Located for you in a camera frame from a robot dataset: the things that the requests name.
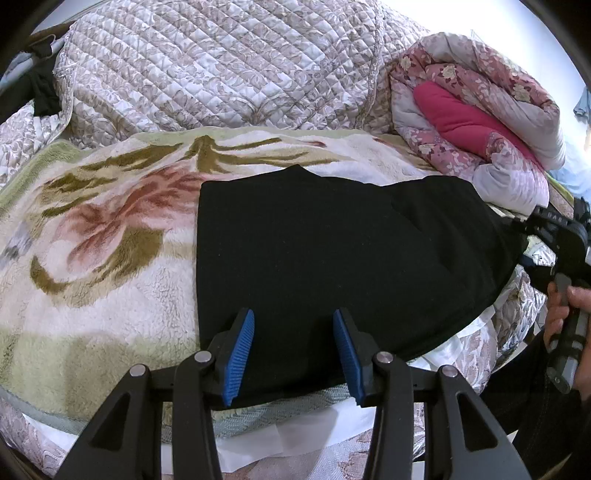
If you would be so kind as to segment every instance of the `rolled blanket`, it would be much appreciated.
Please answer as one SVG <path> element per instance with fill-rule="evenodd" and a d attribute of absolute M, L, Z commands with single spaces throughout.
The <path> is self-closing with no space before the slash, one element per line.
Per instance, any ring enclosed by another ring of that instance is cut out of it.
<path fill-rule="evenodd" d="M 390 79 L 394 126 L 417 155 L 487 202 L 525 215 L 548 205 L 544 170 L 565 159 L 560 110 L 521 68 L 484 43 L 438 33 L 403 53 Z M 426 82 L 447 110 L 433 108 Z"/>

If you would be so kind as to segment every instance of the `folded black shirt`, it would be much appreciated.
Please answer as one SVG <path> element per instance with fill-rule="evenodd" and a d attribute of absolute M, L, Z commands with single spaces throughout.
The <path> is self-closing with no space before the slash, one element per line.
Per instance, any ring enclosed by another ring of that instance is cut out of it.
<path fill-rule="evenodd" d="M 445 176 L 378 187 L 295 166 L 208 181 L 197 221 L 201 347 L 241 307 L 255 314 L 234 407 L 343 383 L 341 306 L 405 361 L 432 350 L 496 300 L 526 245 Z"/>

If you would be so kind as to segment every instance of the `blue fabric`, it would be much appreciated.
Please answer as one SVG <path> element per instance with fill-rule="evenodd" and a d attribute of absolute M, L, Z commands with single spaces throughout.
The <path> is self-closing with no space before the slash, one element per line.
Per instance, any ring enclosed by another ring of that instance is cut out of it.
<path fill-rule="evenodd" d="M 550 176 L 560 182 L 573 196 L 591 200 L 591 159 L 578 145 L 565 139 L 566 160 L 559 170 L 551 170 Z"/>
<path fill-rule="evenodd" d="M 581 95 L 581 100 L 577 103 L 577 106 L 574 107 L 574 115 L 577 117 L 579 122 L 583 123 L 590 123 L 589 119 L 591 119 L 591 93 L 587 87 L 583 90 L 583 94 Z"/>

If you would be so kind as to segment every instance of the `black clothing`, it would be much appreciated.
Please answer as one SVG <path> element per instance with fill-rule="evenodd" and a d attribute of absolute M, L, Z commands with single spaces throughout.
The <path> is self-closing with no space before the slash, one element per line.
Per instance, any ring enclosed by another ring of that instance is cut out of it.
<path fill-rule="evenodd" d="M 480 396 L 536 480 L 572 453 L 556 480 L 591 478 L 591 404 L 579 392 L 561 394 L 548 380 L 543 336 L 496 371 Z"/>
<path fill-rule="evenodd" d="M 255 314 L 235 406 L 343 383 L 340 306 L 380 348 L 430 351 L 496 300 L 525 248 L 464 180 L 378 187 L 300 166 L 205 182 L 197 245 L 201 347 Z"/>
<path fill-rule="evenodd" d="M 55 115 L 61 111 L 60 99 L 53 86 L 53 67 L 57 55 L 26 72 L 0 96 L 0 124 L 35 99 L 35 116 Z"/>

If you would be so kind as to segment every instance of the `black handle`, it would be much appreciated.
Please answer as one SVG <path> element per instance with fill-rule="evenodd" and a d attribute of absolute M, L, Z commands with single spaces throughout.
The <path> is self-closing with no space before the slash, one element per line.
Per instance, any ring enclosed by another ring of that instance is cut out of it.
<path fill-rule="evenodd" d="M 571 285 L 571 279 L 561 273 L 556 274 L 554 281 L 558 291 L 562 294 L 563 305 L 569 304 L 566 289 Z M 577 286 L 588 287 L 587 284 L 577 283 Z M 550 381 L 558 390 L 567 394 L 573 388 L 574 376 L 587 339 L 589 314 L 580 309 L 571 308 L 569 316 L 564 321 L 562 332 L 554 335 L 550 340 L 550 360 L 546 373 Z"/>

